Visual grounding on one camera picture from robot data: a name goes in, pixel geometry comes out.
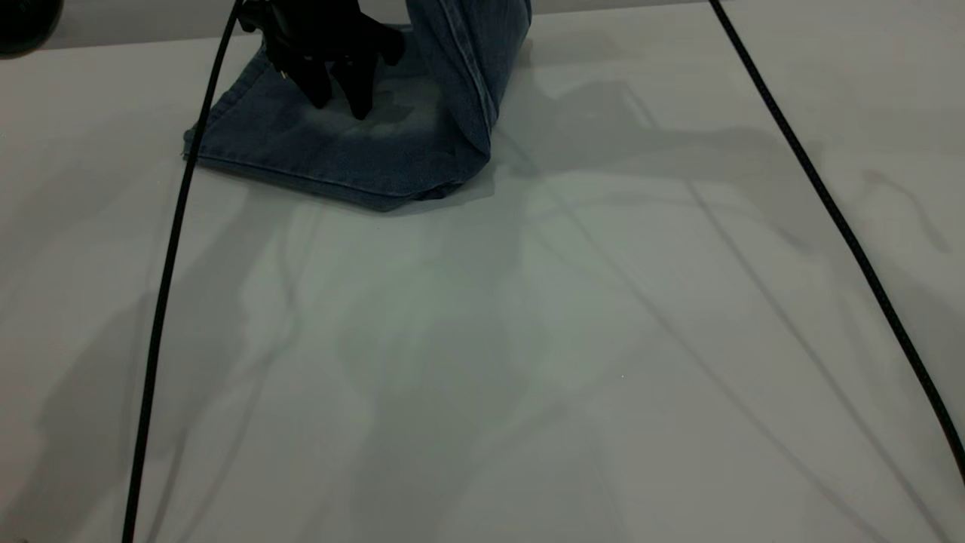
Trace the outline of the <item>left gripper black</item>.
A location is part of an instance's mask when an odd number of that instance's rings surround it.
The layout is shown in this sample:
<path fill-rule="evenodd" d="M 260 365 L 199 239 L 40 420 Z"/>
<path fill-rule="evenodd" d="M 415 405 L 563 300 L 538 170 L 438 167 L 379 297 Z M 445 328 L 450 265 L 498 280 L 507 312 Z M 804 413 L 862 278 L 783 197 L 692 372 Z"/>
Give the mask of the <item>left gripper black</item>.
<path fill-rule="evenodd" d="M 239 11 L 243 31 L 261 31 L 263 48 L 314 108 L 332 97 L 325 66 L 347 97 L 355 119 L 372 109 L 379 63 L 395 66 L 406 51 L 396 28 L 373 20 L 357 1 L 245 1 Z"/>

